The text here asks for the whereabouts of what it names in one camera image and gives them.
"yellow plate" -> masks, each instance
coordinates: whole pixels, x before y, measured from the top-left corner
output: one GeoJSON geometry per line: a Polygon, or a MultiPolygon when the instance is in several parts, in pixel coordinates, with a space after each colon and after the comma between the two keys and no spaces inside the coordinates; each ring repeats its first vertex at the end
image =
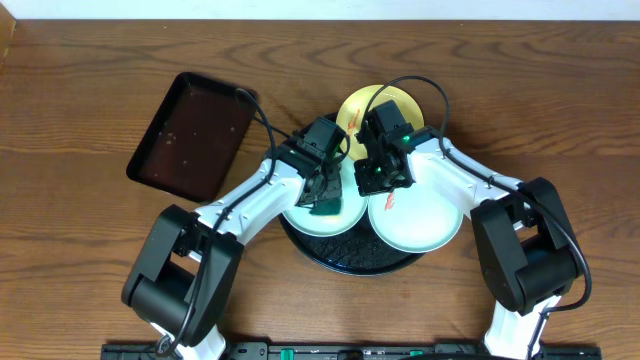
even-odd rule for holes
{"type": "MultiPolygon", "coordinates": [[[[371,100],[373,94],[380,89],[382,85],[370,85],[363,87],[362,89],[354,92],[347,98],[347,100],[340,107],[338,112],[338,118],[336,123],[344,131],[347,132],[351,140],[351,149],[349,150],[349,157],[353,160],[360,160],[367,158],[367,149],[364,145],[359,144],[356,140],[356,134],[360,131],[360,124],[362,123],[363,112],[371,100]]],[[[400,112],[404,119],[413,125],[414,130],[418,130],[424,126],[424,119],[422,118],[422,111],[411,95],[406,92],[389,86],[384,89],[373,101],[371,108],[382,104],[383,102],[393,100],[400,108],[400,112]]],[[[347,141],[343,140],[340,145],[342,151],[347,150],[347,141]]]]}

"white background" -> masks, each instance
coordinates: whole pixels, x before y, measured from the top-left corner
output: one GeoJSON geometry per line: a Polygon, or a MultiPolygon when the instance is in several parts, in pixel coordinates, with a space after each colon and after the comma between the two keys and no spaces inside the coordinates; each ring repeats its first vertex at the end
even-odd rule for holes
{"type": "Polygon", "coordinates": [[[640,0],[0,0],[17,19],[640,20],[640,0]]]}

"orange marking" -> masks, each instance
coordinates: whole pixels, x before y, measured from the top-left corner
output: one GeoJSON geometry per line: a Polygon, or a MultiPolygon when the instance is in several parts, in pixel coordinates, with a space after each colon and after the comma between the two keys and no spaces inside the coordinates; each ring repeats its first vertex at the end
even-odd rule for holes
{"type": "Polygon", "coordinates": [[[358,109],[358,112],[353,116],[353,119],[347,123],[347,134],[349,134],[349,136],[353,136],[353,131],[356,130],[356,127],[358,126],[356,121],[358,120],[359,115],[360,109],[358,109]]]}
{"type": "Polygon", "coordinates": [[[395,197],[395,192],[392,192],[391,194],[389,194],[389,196],[387,196],[387,203],[384,206],[384,211],[393,209],[393,205],[396,204],[394,201],[395,197]]]}

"black round tray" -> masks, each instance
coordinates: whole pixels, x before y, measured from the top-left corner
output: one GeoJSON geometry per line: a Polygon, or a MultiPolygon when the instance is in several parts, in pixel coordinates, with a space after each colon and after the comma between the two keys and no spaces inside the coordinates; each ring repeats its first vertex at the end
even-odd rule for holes
{"type": "Polygon", "coordinates": [[[294,228],[284,216],[280,215],[279,219],[284,231],[303,254],[343,274],[387,274],[402,269],[424,255],[406,253],[387,245],[371,227],[367,212],[351,229],[329,237],[307,235],[294,228]]]}

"wooden table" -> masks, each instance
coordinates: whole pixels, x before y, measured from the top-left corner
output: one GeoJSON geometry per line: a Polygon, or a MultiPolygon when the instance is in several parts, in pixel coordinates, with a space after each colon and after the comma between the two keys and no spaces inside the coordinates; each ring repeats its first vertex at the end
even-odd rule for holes
{"type": "MultiPolygon", "coordinates": [[[[97,358],[105,342],[158,337],[120,291],[160,211],[195,205],[124,170],[182,71],[253,87],[286,131],[365,85],[436,80],[454,143],[502,173],[553,181],[587,255],[591,301],[554,315],[544,340],[640,357],[640,24],[241,21],[19,22],[0,75],[0,357],[97,358]]],[[[437,93],[402,87],[438,126],[437,93]]],[[[267,144],[253,124],[240,156],[267,144]]],[[[494,300],[470,230],[402,271],[358,278],[307,259],[274,221],[244,254],[222,332],[480,339],[494,300]]]]}

